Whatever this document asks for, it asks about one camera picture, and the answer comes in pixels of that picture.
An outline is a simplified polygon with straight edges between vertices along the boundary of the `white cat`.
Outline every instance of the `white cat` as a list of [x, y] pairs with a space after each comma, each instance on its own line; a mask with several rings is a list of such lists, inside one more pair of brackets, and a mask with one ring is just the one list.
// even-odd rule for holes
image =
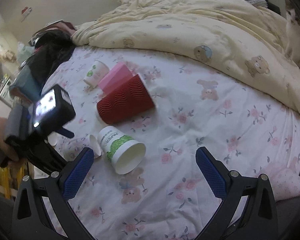
[[300, 67], [300, 19], [294, 9], [287, 11], [287, 37], [285, 57], [291, 58]]

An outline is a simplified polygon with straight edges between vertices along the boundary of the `metal screw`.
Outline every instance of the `metal screw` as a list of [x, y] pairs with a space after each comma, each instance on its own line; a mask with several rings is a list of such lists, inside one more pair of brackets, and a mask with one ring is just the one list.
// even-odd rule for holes
[[268, 179], [268, 176], [267, 176], [266, 174], [261, 174], [261, 179], [267, 180], [267, 179]]
[[237, 172], [237, 171], [230, 171], [230, 175], [232, 176], [232, 177], [238, 177], [239, 176], [239, 172]]
[[51, 177], [56, 178], [59, 176], [59, 172], [54, 171], [53, 173], [51, 173]]
[[29, 180], [29, 176], [28, 176], [28, 175], [24, 176], [24, 177], [22, 178], [22, 180], [23, 180], [23, 181], [28, 181], [28, 180]]

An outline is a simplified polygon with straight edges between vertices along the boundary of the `bedsheet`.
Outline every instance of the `bedsheet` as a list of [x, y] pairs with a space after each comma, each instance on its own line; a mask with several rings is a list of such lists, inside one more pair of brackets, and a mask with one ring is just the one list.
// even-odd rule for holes
[[286, 19], [245, 0], [121, 0], [84, 23], [76, 45], [188, 56], [300, 113], [300, 69], [284, 56]]
[[[125, 62], [134, 75], [140, 75], [156, 104], [156, 109], [116, 125], [146, 144], [141, 164], [127, 175], [117, 175], [103, 155], [69, 200], [96, 239], [195, 238], [220, 204], [195, 163], [201, 146], [243, 176], [275, 171], [270, 181], [280, 195], [276, 199], [300, 195], [300, 115], [188, 57], [154, 50], [77, 47], [44, 87], [47, 91], [57, 83], [69, 92], [76, 117], [65, 127], [76, 138], [97, 135], [100, 129], [95, 109], [104, 94], [82, 80], [96, 60], [110, 68]], [[67, 142], [59, 136], [56, 150], [68, 151]], [[35, 174], [45, 176], [39, 170]], [[275, 176], [284, 180], [277, 183], [272, 180]]]

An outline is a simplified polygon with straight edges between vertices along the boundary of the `yellow object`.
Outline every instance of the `yellow object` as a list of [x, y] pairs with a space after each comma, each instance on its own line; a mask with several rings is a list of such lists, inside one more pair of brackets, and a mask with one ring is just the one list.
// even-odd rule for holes
[[4, 168], [3, 169], [3, 187], [4, 187], [4, 197], [10, 198], [11, 197], [11, 191], [9, 187], [9, 169]]
[[25, 172], [24, 172], [24, 168], [23, 166], [20, 168], [20, 170], [18, 171], [17, 173], [17, 183], [18, 183], [18, 188], [20, 187], [20, 183], [21, 183], [21, 180], [23, 178], [23, 176], [25, 175]]

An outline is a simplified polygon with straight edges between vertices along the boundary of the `human hand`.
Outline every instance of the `human hand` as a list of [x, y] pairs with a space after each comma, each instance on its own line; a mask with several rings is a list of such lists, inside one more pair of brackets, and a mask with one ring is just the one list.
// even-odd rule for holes
[[3, 141], [6, 122], [7, 119], [0, 118], [0, 150], [11, 159], [11, 161], [8, 162], [8, 166], [13, 170], [18, 170], [25, 160], [20, 160], [15, 150]]

